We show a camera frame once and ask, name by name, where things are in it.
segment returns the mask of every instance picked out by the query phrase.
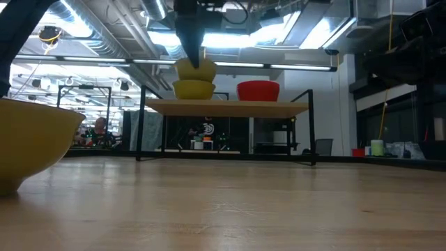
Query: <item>yellow bowl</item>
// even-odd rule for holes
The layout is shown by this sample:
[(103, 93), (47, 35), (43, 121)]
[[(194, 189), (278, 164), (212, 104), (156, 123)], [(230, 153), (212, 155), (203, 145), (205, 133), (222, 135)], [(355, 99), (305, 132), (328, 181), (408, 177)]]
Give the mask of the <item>yellow bowl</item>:
[(178, 80), (173, 83), (177, 99), (209, 100), (215, 85), (201, 80)]
[(200, 60), (197, 69), (192, 66), (189, 59), (180, 59), (175, 66), (180, 80), (202, 80), (212, 83), (217, 74), (217, 65), (210, 59)]
[(85, 116), (30, 102), (0, 99), (0, 195), (59, 161)]

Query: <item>bowl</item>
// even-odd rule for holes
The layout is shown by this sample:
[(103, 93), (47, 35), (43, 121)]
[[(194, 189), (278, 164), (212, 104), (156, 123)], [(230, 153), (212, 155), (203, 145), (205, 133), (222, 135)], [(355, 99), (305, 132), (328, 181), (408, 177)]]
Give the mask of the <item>bowl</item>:
[(179, 100), (210, 100), (215, 90), (215, 85), (201, 80), (178, 80), (173, 86)]
[(277, 102), (280, 85), (268, 80), (252, 80), (237, 85), (237, 96), (240, 101)]
[(85, 119), (77, 112), (0, 99), (0, 195), (59, 161)]
[(201, 59), (196, 69), (189, 59), (180, 59), (175, 63), (176, 72), (180, 80), (202, 80), (212, 83), (217, 74), (217, 65), (210, 59)]

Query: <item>red bowl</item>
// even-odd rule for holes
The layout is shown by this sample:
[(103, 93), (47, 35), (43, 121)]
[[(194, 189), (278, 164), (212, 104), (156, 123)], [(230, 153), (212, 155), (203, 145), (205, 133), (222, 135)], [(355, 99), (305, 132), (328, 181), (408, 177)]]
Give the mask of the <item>red bowl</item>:
[(272, 101), (277, 102), (280, 85), (268, 80), (252, 80), (237, 85), (240, 101)]

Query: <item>shelf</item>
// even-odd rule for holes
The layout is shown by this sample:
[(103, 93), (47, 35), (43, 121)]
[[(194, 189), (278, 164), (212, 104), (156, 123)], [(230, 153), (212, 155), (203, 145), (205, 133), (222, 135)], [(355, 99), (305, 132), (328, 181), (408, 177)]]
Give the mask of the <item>shelf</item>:
[(154, 100), (146, 106), (166, 116), (214, 116), (287, 119), (308, 110), (305, 102)]

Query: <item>chair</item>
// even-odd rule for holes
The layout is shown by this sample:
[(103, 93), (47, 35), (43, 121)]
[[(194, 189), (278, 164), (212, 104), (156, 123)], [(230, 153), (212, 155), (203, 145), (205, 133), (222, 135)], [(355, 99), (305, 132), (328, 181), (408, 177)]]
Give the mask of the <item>chair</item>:
[[(319, 156), (331, 156), (333, 147), (333, 139), (317, 139), (316, 140), (316, 154)], [(302, 155), (309, 155), (311, 151), (304, 149)]]

